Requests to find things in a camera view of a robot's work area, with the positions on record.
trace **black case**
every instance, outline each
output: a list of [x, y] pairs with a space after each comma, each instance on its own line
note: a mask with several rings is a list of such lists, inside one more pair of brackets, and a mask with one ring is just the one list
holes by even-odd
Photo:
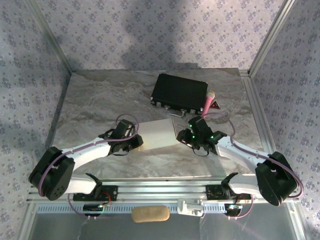
[[185, 113], [201, 114], [207, 88], [206, 82], [162, 73], [155, 83], [151, 104]]

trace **wall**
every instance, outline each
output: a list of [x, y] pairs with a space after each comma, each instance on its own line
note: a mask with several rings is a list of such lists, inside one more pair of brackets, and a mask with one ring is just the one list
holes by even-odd
[[74, 71], [248, 69], [283, 0], [37, 0]]
[[301, 203], [320, 239], [320, 2], [296, 2], [253, 79], [276, 148], [304, 183]]
[[0, 239], [19, 231], [28, 174], [43, 155], [61, 90], [61, 67], [23, 0], [1, 1]]

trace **tan sponge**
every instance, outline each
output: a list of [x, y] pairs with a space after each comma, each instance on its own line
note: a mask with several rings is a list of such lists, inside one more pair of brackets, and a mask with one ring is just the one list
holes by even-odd
[[170, 210], [167, 206], [137, 206], [131, 217], [135, 223], [162, 222], [168, 220]]

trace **black mount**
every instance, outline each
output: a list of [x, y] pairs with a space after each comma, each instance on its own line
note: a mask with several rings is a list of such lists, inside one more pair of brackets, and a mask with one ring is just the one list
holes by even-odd
[[[98, 137], [104, 140], [107, 139], [123, 139], [130, 136], [130, 134], [133, 134], [135, 131], [135, 125], [125, 119], [122, 119], [116, 128], [112, 128], [105, 133], [99, 135]], [[109, 142], [110, 151], [109, 155], [115, 155], [115, 153], [119, 152], [120, 150], [124, 152], [129, 152], [132, 149], [140, 147], [144, 143], [142, 137], [139, 134], [136, 134], [133, 138], [127, 140], [127, 141], [114, 141]]]
[[77, 193], [73, 195], [73, 201], [81, 202], [115, 202], [118, 196], [118, 186], [116, 185], [102, 185], [102, 181], [90, 173], [86, 173], [96, 183], [94, 189], [90, 194]]
[[234, 200], [235, 203], [239, 200], [250, 200], [250, 194], [236, 194], [229, 187], [230, 179], [237, 174], [237, 172], [231, 173], [220, 185], [206, 185], [205, 193], [207, 200]]
[[[58, 156], [62, 154], [62, 151], [52, 146], [48, 148], [44, 155], [41, 157], [38, 164], [33, 169], [29, 176], [29, 182], [38, 189], [38, 185], [42, 175], [48, 166]], [[54, 164], [42, 184], [42, 192], [49, 200], [53, 201], [58, 199], [67, 190], [72, 172], [74, 170], [75, 162], [71, 157], [63, 156], [60, 160]]]
[[[135, 131], [135, 124], [122, 119], [119, 121], [118, 125], [115, 129], [111, 129], [106, 133], [99, 135], [99, 138], [102, 139], [122, 139], [129, 137]], [[126, 141], [113, 141], [110, 142], [111, 146], [109, 155], [114, 154], [120, 150], [125, 152], [129, 152], [132, 149], [140, 147], [143, 144], [143, 140], [140, 135], [136, 134], [133, 138]], [[48, 166], [60, 155], [62, 154], [62, 150], [59, 150], [56, 147], [48, 148], [43, 156], [41, 157], [38, 164], [33, 169], [32, 173], [29, 176], [29, 182], [35, 186], [37, 189], [39, 187], [39, 182], [44, 172], [48, 168]], [[71, 157], [63, 156], [59, 159], [51, 168], [44, 178], [42, 184], [42, 192], [44, 196], [46, 196], [49, 200], [54, 201], [61, 197], [67, 190], [69, 186], [69, 182], [75, 167], [74, 159]], [[117, 199], [118, 187], [117, 186], [103, 186], [101, 181], [97, 179], [90, 173], [87, 173], [92, 179], [95, 180], [96, 186], [94, 190], [88, 194], [85, 198], [90, 199], [87, 201], [92, 201], [92, 199], [97, 200], [100, 198], [102, 200], [108, 200], [108, 196], [101, 196], [101, 193], [108, 193], [111, 196], [111, 200], [115, 201]]]
[[188, 123], [192, 132], [188, 128], [181, 130], [176, 139], [193, 150], [199, 150], [202, 147], [205, 151], [218, 155], [216, 144], [227, 134], [221, 131], [212, 132], [201, 116], [192, 118]]
[[[269, 157], [292, 170], [280, 152], [275, 151]], [[261, 195], [274, 206], [279, 206], [298, 186], [290, 173], [269, 160], [257, 165], [255, 175]]]

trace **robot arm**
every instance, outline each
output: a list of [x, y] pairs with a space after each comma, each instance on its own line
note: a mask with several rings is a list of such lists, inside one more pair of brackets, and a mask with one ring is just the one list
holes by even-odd
[[177, 136], [179, 142], [193, 150], [204, 148], [208, 154], [212, 152], [229, 158], [255, 173], [241, 175], [235, 172], [226, 177], [221, 186], [228, 198], [239, 194], [262, 196], [270, 204], [279, 206], [297, 188], [292, 169], [281, 153], [257, 151], [231, 140], [223, 132], [212, 132], [201, 116], [192, 118], [189, 124], [192, 131], [180, 131]]
[[123, 150], [129, 152], [143, 144], [135, 124], [121, 120], [116, 129], [110, 129], [85, 144], [58, 149], [50, 147], [29, 176], [29, 182], [42, 196], [53, 201], [63, 194], [84, 194], [97, 199], [102, 193], [102, 182], [90, 173], [85, 176], [73, 172], [95, 159]]

